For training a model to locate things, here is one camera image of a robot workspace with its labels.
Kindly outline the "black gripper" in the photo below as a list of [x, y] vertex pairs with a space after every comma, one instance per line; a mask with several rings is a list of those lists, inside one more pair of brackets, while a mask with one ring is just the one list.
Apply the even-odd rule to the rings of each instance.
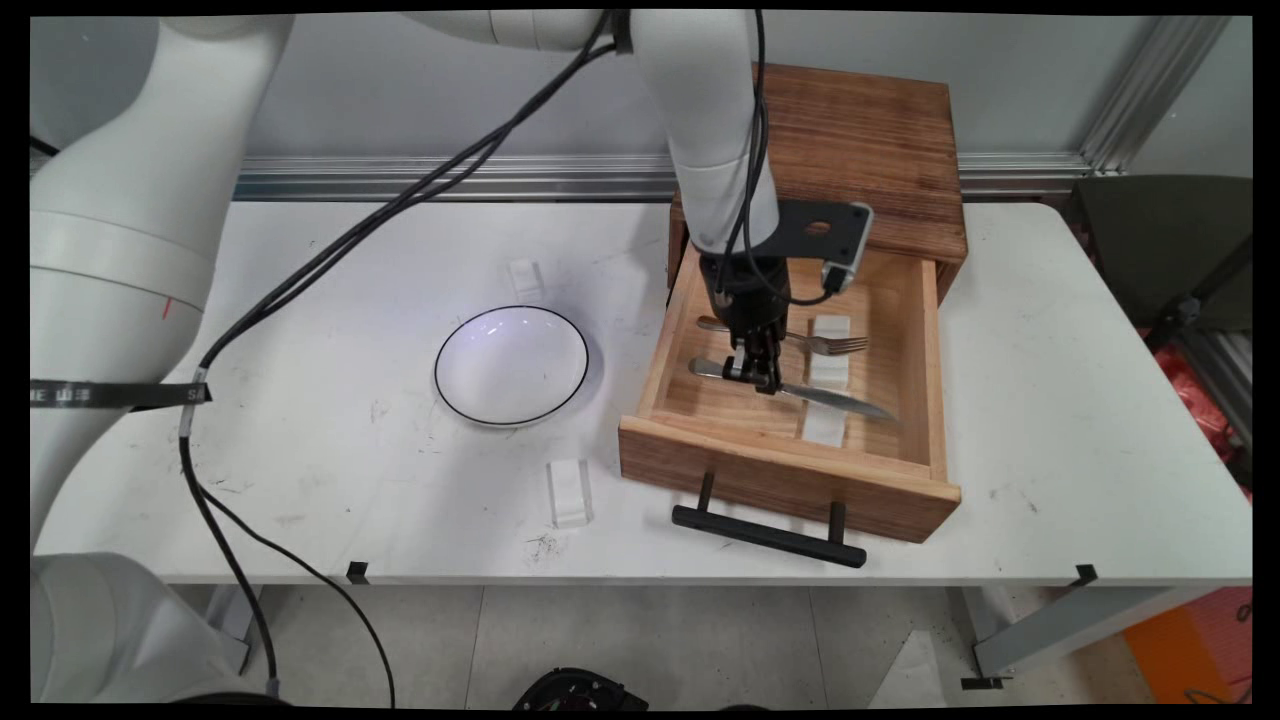
[[787, 261], [782, 258], [749, 261], [745, 254], [730, 259], [703, 254], [700, 273], [713, 315], [730, 329], [732, 346], [745, 352], [745, 356], [741, 352], [727, 356], [719, 377], [753, 383], [758, 392], [776, 395], [782, 386], [780, 355], [788, 313]]

